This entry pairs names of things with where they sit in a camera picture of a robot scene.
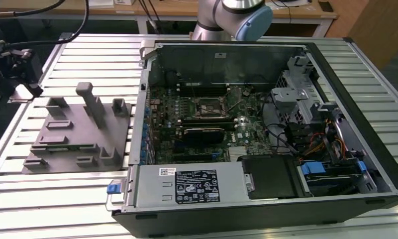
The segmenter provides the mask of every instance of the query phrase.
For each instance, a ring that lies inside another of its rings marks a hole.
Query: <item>white label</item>
[[[215,53],[214,54],[214,58],[215,59],[223,59],[223,58],[226,58],[226,53]]]
[[[218,193],[207,193],[207,197],[211,198],[211,197],[218,197]]]
[[[116,11],[117,13],[134,14],[133,11]]]
[[[160,176],[174,176],[177,168],[160,168]]]

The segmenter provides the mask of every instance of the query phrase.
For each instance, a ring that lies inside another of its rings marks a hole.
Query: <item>warning label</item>
[[[219,202],[217,170],[175,172],[175,202]]]

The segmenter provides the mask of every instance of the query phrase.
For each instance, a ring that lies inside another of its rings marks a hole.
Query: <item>aluminum extrusion table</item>
[[[64,96],[80,103],[78,82],[92,82],[93,94],[108,103],[124,97],[136,104],[144,39],[186,40],[183,35],[82,34],[56,46],[44,66],[41,98],[22,104],[0,141],[0,239],[112,238],[129,239],[129,232],[105,209],[106,185],[126,171],[94,173],[21,174],[48,111],[48,97]],[[369,122],[398,162],[398,92],[353,43],[334,38],[265,37],[261,41],[314,42],[350,92]],[[329,89],[322,89],[330,99]],[[129,154],[130,132],[126,139]],[[122,203],[122,195],[113,204]],[[182,238],[398,238],[398,206],[365,213],[343,223],[250,230]]]

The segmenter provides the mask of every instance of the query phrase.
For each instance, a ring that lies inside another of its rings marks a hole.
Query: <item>power cable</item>
[[[41,9],[36,9],[36,10],[29,10],[29,11],[5,11],[5,12],[0,12],[0,18],[2,17],[12,17],[12,16],[29,16],[29,15],[34,15],[38,13],[42,13],[45,11],[49,11],[54,8],[57,8],[66,0],[58,0],[54,4],[52,4],[50,6],[46,6],[45,8]]]
[[[158,29],[158,26],[157,26],[156,22],[154,22],[153,19],[152,19],[152,16],[150,16],[150,13],[149,13],[149,9],[148,9],[145,0],[138,0],[138,2],[140,2],[140,6],[141,6],[141,8],[142,8],[144,11],[145,11],[145,14],[146,14],[149,23],[150,23],[150,25],[152,25],[152,27],[153,27],[153,30],[154,30],[154,34],[161,34],[160,29]]]
[[[14,48],[25,49],[25,48],[30,48],[32,46],[60,45],[60,44],[72,42],[77,38],[77,36],[81,34],[81,31],[82,31],[86,21],[88,21],[88,17],[89,17],[89,2],[88,1],[89,0],[84,0],[85,12],[84,12],[84,19],[82,19],[81,26],[80,26],[78,30],[74,32],[74,34],[68,39],[57,40],[57,41],[28,41],[28,42],[10,43],[4,46],[4,49],[14,49]]]
[[[271,2],[274,3],[275,6],[278,6],[278,7],[283,7],[283,6],[278,5],[278,4],[274,2],[274,0],[271,0]],[[291,13],[290,13],[290,8],[291,8],[291,7],[287,6],[285,2],[281,1],[281,3],[282,3],[282,4],[285,5],[285,7],[287,8],[287,11],[289,11],[289,24],[290,24],[290,23],[291,23]]]

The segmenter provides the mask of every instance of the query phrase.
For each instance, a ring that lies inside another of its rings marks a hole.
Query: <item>black cable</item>
[[[157,24],[156,24],[156,22],[154,22],[153,19],[152,19],[152,16],[150,16],[150,13],[149,13],[149,9],[148,9],[145,0],[138,0],[138,2],[140,2],[140,5],[141,5],[141,8],[142,8],[144,11],[145,11],[146,16],[148,16],[148,20],[149,20],[149,23],[150,23],[150,25],[152,25],[152,27],[153,27],[154,33],[156,33],[156,34],[161,34],[161,33],[160,33],[160,30],[158,30],[158,27],[157,27]]]
[[[274,0],[271,0],[271,2],[274,3],[275,6],[278,6],[278,7],[283,7],[283,6],[278,5],[278,4],[274,2]],[[287,11],[289,11],[289,24],[290,24],[290,23],[291,23],[291,13],[290,13],[290,8],[291,8],[291,7],[287,6],[285,2],[281,1],[281,3],[282,3],[282,4],[285,5],[285,7],[287,8]]]
[[[66,0],[58,0],[53,5],[50,5],[50,6],[45,7],[45,8],[30,10],[30,11],[14,12],[13,15],[14,16],[28,16],[28,15],[42,13],[45,11],[49,11],[49,10],[57,8],[65,1]]]
[[[10,43],[8,45],[4,46],[4,49],[13,49],[13,48],[29,48],[32,46],[40,46],[40,45],[60,45],[60,44],[65,44],[70,41],[73,41],[74,38],[77,38],[77,36],[80,35],[86,21],[88,21],[88,17],[89,17],[89,3],[88,0],[84,0],[85,2],[85,12],[84,12],[84,20],[81,23],[81,26],[78,28],[78,30],[74,32],[74,34],[65,40],[58,40],[58,41],[28,41],[28,42],[18,42],[18,43]]]
[[[150,1],[150,0],[149,0],[149,3],[150,3],[150,6],[152,6],[152,9],[153,9],[153,12],[154,12],[154,16],[157,16],[157,20],[158,20],[158,22],[161,22],[161,19],[160,19],[158,13],[157,13],[157,11],[156,11],[156,9],[154,9],[154,6],[153,6],[153,3],[152,3],[152,1]]]

